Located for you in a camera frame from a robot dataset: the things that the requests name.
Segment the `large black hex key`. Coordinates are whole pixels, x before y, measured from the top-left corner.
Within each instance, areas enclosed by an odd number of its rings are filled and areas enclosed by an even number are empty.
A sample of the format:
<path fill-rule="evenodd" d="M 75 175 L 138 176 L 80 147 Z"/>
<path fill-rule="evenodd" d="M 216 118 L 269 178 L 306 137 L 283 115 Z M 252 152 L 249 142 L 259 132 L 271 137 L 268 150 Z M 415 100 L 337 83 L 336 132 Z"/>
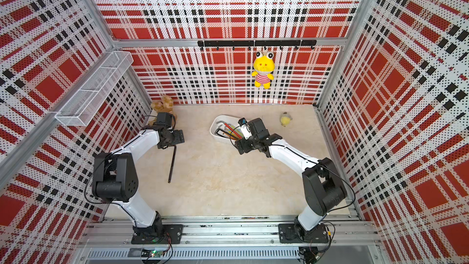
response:
<path fill-rule="evenodd" d="M 229 123 L 224 121 L 217 121 L 216 124 L 218 125 L 216 132 L 222 131 L 228 139 L 237 141 L 243 138 L 243 136 L 238 133 Z"/>
<path fill-rule="evenodd" d="M 167 181 L 167 183 L 171 183 L 171 181 L 172 181 L 173 169 L 174 169 L 176 154 L 177 154 L 177 146 L 174 145 L 174 146 L 173 146 L 173 154 L 172 154 L 171 166 L 170 166 L 170 170 L 169 170 L 169 176 L 168 176 L 168 181 Z"/>

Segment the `red sleeved hex key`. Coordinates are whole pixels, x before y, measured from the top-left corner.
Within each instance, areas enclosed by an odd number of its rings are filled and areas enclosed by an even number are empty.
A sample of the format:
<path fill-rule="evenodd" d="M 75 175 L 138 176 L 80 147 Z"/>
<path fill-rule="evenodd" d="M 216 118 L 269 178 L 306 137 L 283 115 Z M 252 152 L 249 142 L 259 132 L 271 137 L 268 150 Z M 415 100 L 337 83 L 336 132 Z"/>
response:
<path fill-rule="evenodd" d="M 228 128 L 230 130 L 230 134 L 235 135 L 238 139 L 241 139 L 243 137 L 240 133 L 238 133 L 235 130 L 235 128 L 231 124 L 224 123 L 224 125 L 225 125 L 226 128 Z"/>

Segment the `small black hex key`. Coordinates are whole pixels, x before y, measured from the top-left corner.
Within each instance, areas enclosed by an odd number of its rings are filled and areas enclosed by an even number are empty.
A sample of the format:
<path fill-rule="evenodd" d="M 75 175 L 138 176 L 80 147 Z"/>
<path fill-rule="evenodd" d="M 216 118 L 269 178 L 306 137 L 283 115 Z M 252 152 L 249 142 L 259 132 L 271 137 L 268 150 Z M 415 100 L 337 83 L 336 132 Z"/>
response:
<path fill-rule="evenodd" d="M 214 134 L 215 134 L 216 136 L 219 136 L 219 137 L 222 137 L 222 138 L 226 138 L 225 136 L 222 135 L 222 133 L 218 133 L 218 134 L 217 134 L 217 132 L 216 132 L 217 130 L 221 130 L 221 128 L 217 128 L 217 129 L 215 130 Z"/>

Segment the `orange sleeved hex key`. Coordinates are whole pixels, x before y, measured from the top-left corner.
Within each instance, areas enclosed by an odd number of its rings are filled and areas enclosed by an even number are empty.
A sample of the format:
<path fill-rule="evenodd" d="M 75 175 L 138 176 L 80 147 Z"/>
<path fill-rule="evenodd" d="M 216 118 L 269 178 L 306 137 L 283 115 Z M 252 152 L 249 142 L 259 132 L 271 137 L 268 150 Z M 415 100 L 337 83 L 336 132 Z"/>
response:
<path fill-rule="evenodd" d="M 222 133 L 222 135 L 225 136 L 226 138 L 230 138 L 230 139 L 235 140 L 235 141 L 238 140 L 238 138 L 235 135 L 232 135 L 232 134 L 230 134 L 230 133 L 228 133 L 224 130 L 217 130 L 216 132 L 217 132 L 217 134 Z"/>

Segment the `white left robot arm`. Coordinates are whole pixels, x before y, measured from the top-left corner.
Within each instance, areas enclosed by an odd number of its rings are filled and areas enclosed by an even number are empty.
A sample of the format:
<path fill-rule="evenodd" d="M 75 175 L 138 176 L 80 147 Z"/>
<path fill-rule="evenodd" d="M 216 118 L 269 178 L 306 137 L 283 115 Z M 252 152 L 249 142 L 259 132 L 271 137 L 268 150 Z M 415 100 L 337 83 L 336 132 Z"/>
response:
<path fill-rule="evenodd" d="M 176 130 L 176 117 L 168 112 L 155 116 L 153 125 L 145 126 L 133 139 L 110 153 L 98 154 L 94 162 L 92 195 L 101 203 L 121 209 L 133 224 L 133 244 L 179 244 L 182 224 L 164 224 L 160 213 L 151 208 L 139 194 L 135 162 L 154 147 L 173 148 L 184 143 L 181 130 Z"/>

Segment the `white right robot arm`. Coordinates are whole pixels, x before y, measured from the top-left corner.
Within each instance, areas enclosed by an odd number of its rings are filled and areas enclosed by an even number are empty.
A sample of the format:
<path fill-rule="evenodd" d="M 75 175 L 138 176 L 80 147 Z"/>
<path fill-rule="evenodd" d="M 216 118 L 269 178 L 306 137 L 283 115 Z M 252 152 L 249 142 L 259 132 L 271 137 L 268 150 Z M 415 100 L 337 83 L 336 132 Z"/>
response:
<path fill-rule="evenodd" d="M 238 128 L 243 134 L 234 142 L 239 154 L 257 150 L 287 165 L 302 179 L 306 206 L 292 225 L 282 228 L 281 240 L 285 243 L 310 242 L 316 232 L 326 231 L 321 221 L 347 195 L 346 182 L 337 174 L 334 162 L 329 158 L 320 160 L 309 156 L 280 135 L 270 134 L 260 118 L 251 121 L 241 118 Z"/>

